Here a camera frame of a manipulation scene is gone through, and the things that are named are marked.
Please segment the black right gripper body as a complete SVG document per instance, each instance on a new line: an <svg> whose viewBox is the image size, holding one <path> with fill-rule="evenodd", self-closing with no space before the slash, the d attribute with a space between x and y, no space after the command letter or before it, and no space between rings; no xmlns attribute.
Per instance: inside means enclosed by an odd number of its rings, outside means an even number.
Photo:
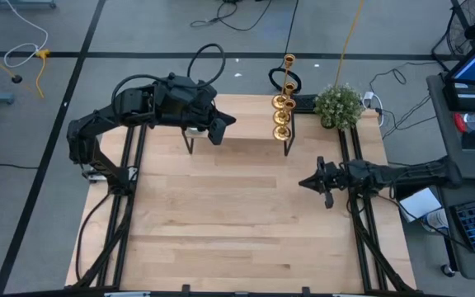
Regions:
<svg viewBox="0 0 475 297"><path fill-rule="evenodd" d="M327 190L345 190L350 186L350 174L345 163L336 165L333 162L325 164L325 182Z"/></svg>

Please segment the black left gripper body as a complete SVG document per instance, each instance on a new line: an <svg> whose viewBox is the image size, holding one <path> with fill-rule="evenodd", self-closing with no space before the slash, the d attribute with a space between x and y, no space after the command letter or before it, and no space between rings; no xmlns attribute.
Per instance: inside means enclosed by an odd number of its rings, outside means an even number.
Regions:
<svg viewBox="0 0 475 297"><path fill-rule="evenodd" d="M203 81L177 76L154 83L157 123L168 126L209 126L217 115L212 104L217 91Z"/></svg>

